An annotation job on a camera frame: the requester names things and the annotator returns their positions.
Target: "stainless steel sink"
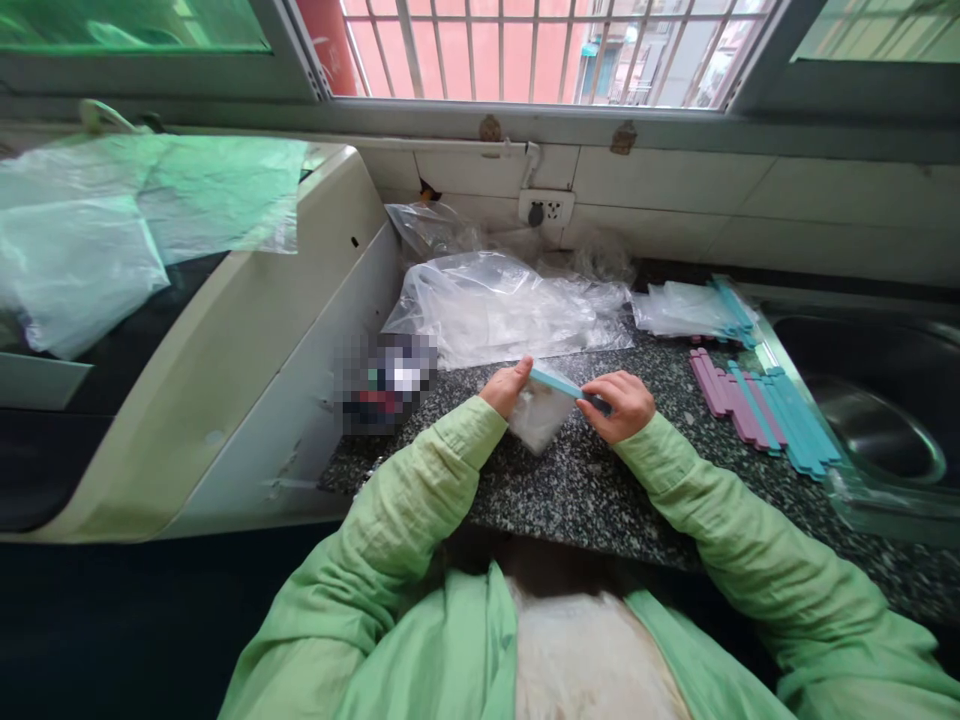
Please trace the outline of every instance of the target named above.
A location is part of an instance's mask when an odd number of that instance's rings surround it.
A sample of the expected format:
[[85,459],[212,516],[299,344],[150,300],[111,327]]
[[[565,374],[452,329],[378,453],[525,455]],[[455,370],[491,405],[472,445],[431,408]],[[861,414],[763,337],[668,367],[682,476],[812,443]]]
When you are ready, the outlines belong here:
[[859,530],[960,547],[960,311],[808,300],[759,303],[757,357],[845,452],[827,478],[834,507]]

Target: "green-tinted glass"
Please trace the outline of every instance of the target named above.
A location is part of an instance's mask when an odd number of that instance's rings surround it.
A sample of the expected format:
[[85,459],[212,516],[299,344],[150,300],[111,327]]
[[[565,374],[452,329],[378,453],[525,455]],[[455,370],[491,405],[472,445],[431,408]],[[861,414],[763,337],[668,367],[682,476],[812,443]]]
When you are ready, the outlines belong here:
[[0,0],[0,49],[102,55],[270,46],[249,0]]
[[960,63],[960,3],[828,0],[793,59]]

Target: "electrical outlet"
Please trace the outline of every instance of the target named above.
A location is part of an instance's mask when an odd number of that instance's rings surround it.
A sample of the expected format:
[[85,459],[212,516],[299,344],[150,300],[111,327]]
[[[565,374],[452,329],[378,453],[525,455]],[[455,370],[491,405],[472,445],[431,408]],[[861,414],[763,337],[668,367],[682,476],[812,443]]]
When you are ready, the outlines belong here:
[[566,227],[576,199],[575,193],[563,190],[521,190],[517,215],[529,224],[530,210],[539,203],[543,208],[543,227]]

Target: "person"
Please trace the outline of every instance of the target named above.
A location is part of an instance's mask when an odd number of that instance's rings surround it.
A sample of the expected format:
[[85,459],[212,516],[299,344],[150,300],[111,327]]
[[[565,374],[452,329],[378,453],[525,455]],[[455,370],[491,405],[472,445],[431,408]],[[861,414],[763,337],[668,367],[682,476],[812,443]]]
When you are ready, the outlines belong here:
[[776,695],[629,578],[619,595],[538,600],[496,560],[437,575],[532,363],[497,371],[383,463],[280,590],[221,718],[960,718],[960,683],[931,633],[701,459],[623,371],[583,388],[612,414],[578,406],[756,622],[782,672]]

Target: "pipe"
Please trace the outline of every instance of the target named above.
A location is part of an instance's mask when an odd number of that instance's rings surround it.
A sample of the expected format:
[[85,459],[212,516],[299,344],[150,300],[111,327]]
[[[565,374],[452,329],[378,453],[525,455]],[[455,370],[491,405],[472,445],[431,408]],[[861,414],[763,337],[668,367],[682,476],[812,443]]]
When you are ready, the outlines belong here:
[[[80,122],[86,132],[97,134],[101,131],[100,118],[106,118],[114,122],[126,132],[150,132],[149,128],[137,128],[127,122],[123,116],[105,103],[96,100],[82,100],[80,102]],[[269,131],[261,131],[258,134],[270,134]],[[277,133],[296,137],[301,133]],[[309,133],[310,142],[336,142],[353,147],[365,147],[377,150],[422,150],[424,152],[440,150],[443,152],[463,152],[480,153],[484,157],[500,158],[514,157],[519,152],[519,144],[510,142],[510,138],[504,138],[502,142],[490,143],[479,140],[421,140],[413,138],[391,138],[391,137],[368,137],[365,135],[326,135],[323,133]],[[527,158],[527,166],[523,171],[523,178],[520,181],[521,190],[529,190],[533,183],[537,169],[540,167],[540,160],[543,157],[543,151],[537,143],[523,143],[523,154]]]
[[[344,145],[352,145],[357,148],[370,148],[375,150],[480,153],[488,158],[515,157],[520,148],[520,144],[511,143],[510,138],[504,139],[503,142],[488,143],[479,140],[420,140],[412,138],[367,137],[364,135],[317,135],[311,133],[310,140],[311,142],[343,143]],[[523,171],[520,189],[528,190],[531,183],[533,183],[537,169],[540,167],[543,151],[537,143],[525,142],[523,143],[523,155],[527,158],[527,166]]]

